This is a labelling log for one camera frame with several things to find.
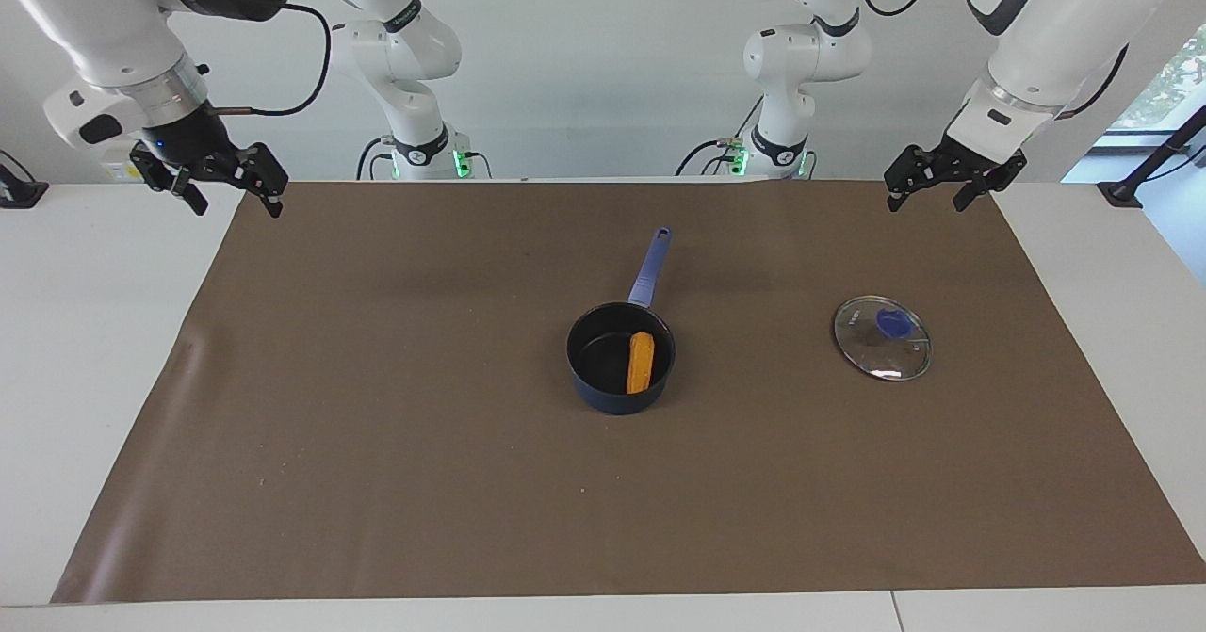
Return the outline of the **glass lid with blue knob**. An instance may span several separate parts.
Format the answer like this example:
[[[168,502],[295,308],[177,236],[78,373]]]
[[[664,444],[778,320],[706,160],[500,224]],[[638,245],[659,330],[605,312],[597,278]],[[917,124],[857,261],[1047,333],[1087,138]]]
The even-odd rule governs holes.
[[[880,381],[913,381],[933,362],[923,320],[892,298],[857,295],[844,302],[835,311],[832,333],[850,365]]]

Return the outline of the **yellow corn cob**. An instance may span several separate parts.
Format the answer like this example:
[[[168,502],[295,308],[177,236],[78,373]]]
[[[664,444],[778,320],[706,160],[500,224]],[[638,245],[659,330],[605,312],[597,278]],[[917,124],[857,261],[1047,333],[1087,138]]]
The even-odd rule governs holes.
[[[650,332],[636,332],[630,337],[626,396],[640,396],[652,384],[656,340]]]

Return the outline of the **white box with yellow label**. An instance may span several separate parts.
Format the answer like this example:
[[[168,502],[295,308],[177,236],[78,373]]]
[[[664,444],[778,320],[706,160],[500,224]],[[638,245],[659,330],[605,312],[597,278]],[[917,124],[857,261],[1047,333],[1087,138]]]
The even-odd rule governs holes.
[[[130,152],[137,147],[136,137],[113,137],[100,146],[99,163],[104,172],[116,183],[144,183],[137,165],[130,159]]]

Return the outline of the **black clamp stand with pole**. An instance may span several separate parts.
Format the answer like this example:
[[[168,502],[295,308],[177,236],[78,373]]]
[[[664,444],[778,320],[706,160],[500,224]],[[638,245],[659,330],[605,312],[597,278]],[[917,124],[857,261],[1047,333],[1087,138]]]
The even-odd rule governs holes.
[[[1206,105],[1201,105],[1185,121],[1184,125],[1181,125],[1159,147],[1154,148],[1151,156],[1147,156],[1125,179],[1116,182],[1099,182],[1097,191],[1103,197],[1103,200],[1108,201],[1113,207],[1141,210],[1143,204],[1137,198],[1140,187],[1158,176],[1163,176],[1161,172],[1158,172],[1159,168],[1166,164],[1172,156],[1179,154],[1179,151],[1187,144],[1190,144],[1193,137],[1198,136],[1204,129],[1206,129]]]

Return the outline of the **window with green foliage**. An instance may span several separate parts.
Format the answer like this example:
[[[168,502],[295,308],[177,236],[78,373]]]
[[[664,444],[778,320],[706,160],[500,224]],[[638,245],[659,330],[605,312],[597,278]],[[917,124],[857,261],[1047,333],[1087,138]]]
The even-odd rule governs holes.
[[[1154,134],[1179,125],[1181,111],[1206,96],[1206,23],[1116,118],[1108,135]]]

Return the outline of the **brown table mat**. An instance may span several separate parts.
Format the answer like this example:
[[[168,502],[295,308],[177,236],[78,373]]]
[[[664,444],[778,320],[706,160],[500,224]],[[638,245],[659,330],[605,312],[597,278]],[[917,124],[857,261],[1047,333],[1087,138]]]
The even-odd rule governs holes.
[[[302,183],[245,200],[52,599],[1206,583],[993,201],[870,182]],[[675,369],[598,412],[564,355],[673,232]],[[917,314],[929,371],[837,308]]]

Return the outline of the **small black clamp mount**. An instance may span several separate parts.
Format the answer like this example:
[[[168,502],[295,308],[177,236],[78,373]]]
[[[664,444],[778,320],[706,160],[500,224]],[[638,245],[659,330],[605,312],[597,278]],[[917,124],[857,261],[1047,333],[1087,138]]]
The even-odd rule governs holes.
[[[29,210],[49,189],[49,185],[34,176],[16,156],[0,148],[0,207]]]

